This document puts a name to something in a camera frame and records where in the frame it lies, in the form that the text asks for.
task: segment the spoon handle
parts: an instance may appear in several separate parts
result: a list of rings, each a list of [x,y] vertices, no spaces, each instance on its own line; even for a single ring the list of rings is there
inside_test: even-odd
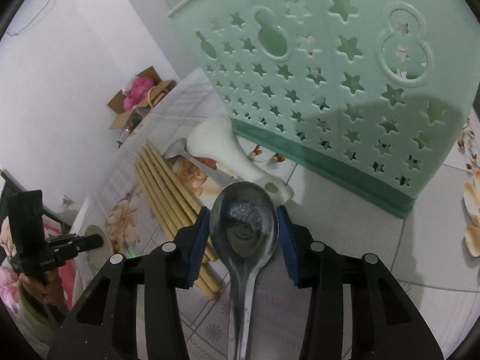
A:
[[[233,276],[230,292],[228,360],[245,360],[256,275]]]

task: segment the white wall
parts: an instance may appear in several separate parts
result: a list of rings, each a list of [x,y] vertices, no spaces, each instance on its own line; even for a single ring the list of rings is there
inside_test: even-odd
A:
[[[9,32],[47,0],[26,0]],[[114,157],[119,130],[107,102],[153,65],[177,78],[128,0],[54,0],[20,36],[0,42],[0,164],[59,211],[80,203]]]
[[[190,51],[173,30],[165,0],[129,0],[180,78],[198,67]]]

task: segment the wooden stick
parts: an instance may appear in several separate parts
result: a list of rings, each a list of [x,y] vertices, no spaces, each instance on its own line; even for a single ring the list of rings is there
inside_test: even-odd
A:
[[[164,210],[166,211],[166,213],[168,214],[168,216],[170,217],[170,219],[174,223],[175,228],[176,229],[182,228],[183,225],[180,222],[177,215],[175,214],[175,211],[170,206],[170,203],[167,201],[167,199],[165,198],[165,195],[163,194],[163,192],[160,190],[159,186],[155,182],[155,177],[152,174],[152,170],[148,168],[146,162],[143,161],[143,159],[138,159],[137,162],[140,165],[140,167],[143,169],[143,171],[145,172],[145,175],[147,176],[147,179],[150,182],[150,184],[151,184],[151,186],[152,186],[152,188],[155,192],[155,195],[157,195],[158,203],[160,203],[162,205],[162,207],[164,208]]]
[[[193,199],[193,197],[182,185],[182,183],[180,183],[180,181],[176,178],[175,174],[171,171],[171,169],[167,166],[167,164],[164,162],[165,166],[162,165],[162,163],[159,160],[159,158],[161,158],[163,161],[162,156],[155,150],[155,148],[152,148],[152,145],[150,144],[149,141],[147,141],[147,145],[142,148],[141,152],[143,152],[143,150],[145,150],[147,154],[150,156],[150,158],[153,160],[153,163],[156,166],[158,172],[160,173],[162,178],[165,180],[168,189],[173,193],[177,201],[180,203],[180,205],[185,210],[185,212],[187,213],[191,221],[194,223],[197,218],[197,215],[191,210],[191,208],[187,203],[187,200],[188,200],[187,197],[190,197],[191,199]],[[171,172],[171,174],[173,175],[173,178],[169,178],[170,176],[166,171],[166,168],[168,168],[168,170]],[[177,183],[179,183],[179,185],[182,186],[182,188],[184,188],[186,195],[183,193],[181,195],[179,194],[179,191],[176,188],[176,186],[178,185],[177,183],[174,182],[175,180],[177,181]],[[208,245],[205,249],[205,253],[212,261],[218,260],[218,256],[215,253],[215,250],[213,249],[212,240],[210,239],[210,237],[208,237]]]
[[[187,189],[183,186],[183,184],[177,179],[177,176],[168,167],[168,165],[166,164],[163,157],[160,155],[160,153],[157,151],[157,149],[155,149],[155,147],[153,146],[153,144],[149,140],[147,140],[147,146],[153,152],[154,156],[157,158],[158,162],[160,162],[160,165],[165,170],[165,172],[169,176],[169,178],[173,181],[173,183],[178,188],[180,193],[187,200],[188,204],[198,214],[200,212],[200,209],[202,208],[201,205],[198,204],[198,202],[192,197],[192,195],[187,191]]]
[[[170,231],[169,227],[167,226],[167,223],[163,219],[162,215],[158,211],[158,208],[155,205],[155,202],[152,198],[152,195],[154,193],[153,190],[152,190],[152,187],[150,186],[150,184],[148,184],[148,182],[143,178],[143,176],[138,171],[138,169],[137,169],[138,165],[137,164],[134,164],[134,165],[135,165],[135,168],[134,168],[135,174],[137,175],[138,181],[140,182],[140,187],[143,191],[143,194],[146,196],[146,198],[148,200],[148,206],[150,207],[153,214],[155,215],[155,218],[157,219],[158,224],[162,228],[163,234],[165,235],[166,239],[168,241],[173,240],[173,238],[174,238],[173,234]],[[206,254],[204,254],[203,259],[202,259],[202,264],[206,264],[209,261],[210,261],[210,259],[208,258],[208,256]]]
[[[170,206],[174,210],[175,214],[179,218],[181,224],[183,226],[189,226],[192,223],[195,223],[195,221],[191,221],[189,218],[187,218],[185,212],[183,209],[180,207],[179,203],[176,201],[176,199],[172,196],[170,193],[169,189],[167,188],[165,181],[160,177],[160,174],[155,169],[154,164],[152,163],[147,151],[145,150],[144,147],[140,149],[140,156],[145,160],[146,164],[150,168],[151,173],[153,174],[155,180],[157,181],[158,186],[160,187],[160,190],[163,192],[165,195],[166,201],[169,202]]]
[[[155,188],[154,184],[155,181],[153,180],[152,176],[149,174],[149,171],[148,169],[146,168],[146,164],[144,162],[142,162],[141,160],[137,160],[135,162],[135,169],[137,169],[140,173],[141,176],[144,176],[150,183],[151,187],[152,187],[152,190],[155,192],[155,194],[158,194],[159,190],[157,190]],[[165,205],[164,203],[168,204],[166,202],[166,200],[162,200],[162,199],[155,199],[155,195],[153,195],[154,197],[154,202],[155,202],[155,205],[157,206],[159,212],[160,212],[160,216],[162,216],[162,218],[164,219],[164,222],[166,222],[167,226],[168,226],[168,229],[170,230],[170,232],[173,234],[173,236],[177,235],[178,233],[178,230],[179,228],[175,226],[175,224],[173,223],[173,221],[171,220],[171,218],[169,217],[169,213],[167,212],[166,208],[165,208]],[[207,248],[205,249],[205,254],[208,256],[209,259],[213,260],[213,258],[215,258],[216,256],[215,255],[212,255],[211,252],[209,250],[207,250]],[[215,283],[215,281],[213,280],[213,278],[210,276],[210,273],[208,273],[208,271],[206,269],[201,269],[200,270],[200,276],[203,278],[203,280],[205,280],[207,283],[210,283],[212,284]]]
[[[203,278],[203,280],[205,280],[205,283],[207,283],[208,287],[210,287],[214,293],[220,292],[222,287],[217,284],[212,276],[210,276],[210,273],[207,271],[207,269],[205,269],[204,266],[200,267],[200,276]]]
[[[210,300],[214,300],[217,298],[217,295],[215,292],[212,291],[212,289],[205,283],[205,280],[201,276],[198,277],[197,280],[195,280],[195,284],[200,288],[200,290],[203,292],[203,294]]]
[[[162,178],[165,180],[165,183],[167,185],[167,187],[169,188],[170,192],[172,192],[172,194],[175,196],[175,199],[177,200],[177,202],[181,205],[181,207],[183,208],[183,210],[185,211],[185,213],[188,215],[188,217],[190,218],[190,220],[192,222],[195,222],[196,218],[197,218],[197,213],[191,208],[191,206],[188,204],[186,198],[183,197],[183,195],[179,192],[179,190],[177,189],[177,187],[175,186],[174,182],[171,180],[170,176],[168,175],[168,173],[165,171],[165,169],[163,168],[163,166],[161,165],[161,163],[159,162],[158,160],[158,157],[156,156],[154,150],[148,146],[148,145],[144,145],[143,149],[145,149],[145,151],[147,152],[147,154],[150,156],[150,158],[152,159],[153,161],[153,164],[155,165],[155,167],[157,168],[157,171],[158,173],[160,174],[160,176],[162,176]]]
[[[140,176],[143,178],[143,180],[145,181],[145,183],[147,185],[150,185],[150,191],[152,192],[152,198],[154,200],[154,203],[155,203],[155,206],[158,208],[158,211],[160,212],[160,215],[162,216],[164,222],[166,223],[166,228],[169,229],[169,231],[172,233],[173,236],[175,236],[175,234],[177,233],[176,232],[176,226],[175,224],[172,222],[170,216],[168,215],[168,213],[166,212],[165,208],[163,207],[163,205],[161,205],[159,203],[159,199],[155,193],[155,189],[153,188],[153,185],[152,185],[152,179],[151,179],[151,176],[149,177],[146,173],[146,170],[143,168],[142,164],[140,162],[135,162],[135,169],[140,173]]]

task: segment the light green plastic basket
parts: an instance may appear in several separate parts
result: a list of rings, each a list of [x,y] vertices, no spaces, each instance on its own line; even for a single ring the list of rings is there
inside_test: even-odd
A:
[[[188,0],[171,18],[239,135],[401,217],[479,84],[464,0]]]

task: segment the screw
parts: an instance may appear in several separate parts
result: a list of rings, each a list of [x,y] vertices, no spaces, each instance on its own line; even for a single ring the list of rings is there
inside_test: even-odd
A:
[[[323,249],[325,249],[325,244],[319,241],[315,241],[311,243],[310,249],[312,249],[313,251],[323,251]]]
[[[162,250],[167,252],[167,253],[171,252],[171,251],[174,251],[175,249],[177,249],[177,245],[175,245],[173,242],[165,242],[162,245]]]

